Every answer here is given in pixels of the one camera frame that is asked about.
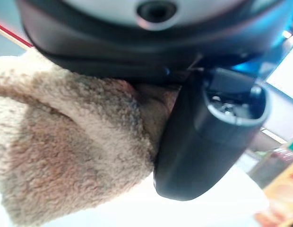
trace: white surface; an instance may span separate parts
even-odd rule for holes
[[[150,176],[112,202],[59,218],[44,227],[213,227],[250,217],[268,207],[261,189],[236,167],[207,193],[188,202],[158,196],[152,180]]]
[[[293,49],[270,75],[267,82],[293,98]]]

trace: fuzzy beige cloth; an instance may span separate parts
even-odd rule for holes
[[[176,96],[78,75],[35,49],[0,57],[0,193],[11,220],[38,226],[140,183]]]

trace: black plastic housing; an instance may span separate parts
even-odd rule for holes
[[[269,0],[254,10],[259,1],[163,31],[109,24],[60,0],[17,3],[30,41],[56,64],[96,77],[156,83],[173,82],[199,56],[199,66],[235,65],[275,45],[293,18],[293,0]]]
[[[211,104],[203,76],[209,77],[192,76],[181,89],[161,140],[154,183],[163,197],[187,201],[213,187],[268,117],[264,88],[250,104],[252,118],[228,116]]]

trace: white tabletop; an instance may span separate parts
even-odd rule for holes
[[[192,201],[160,197],[151,175],[109,203],[64,216],[43,227],[212,227],[250,217],[267,207],[268,200],[262,190],[234,166],[212,189]],[[0,226],[13,226],[2,206]]]

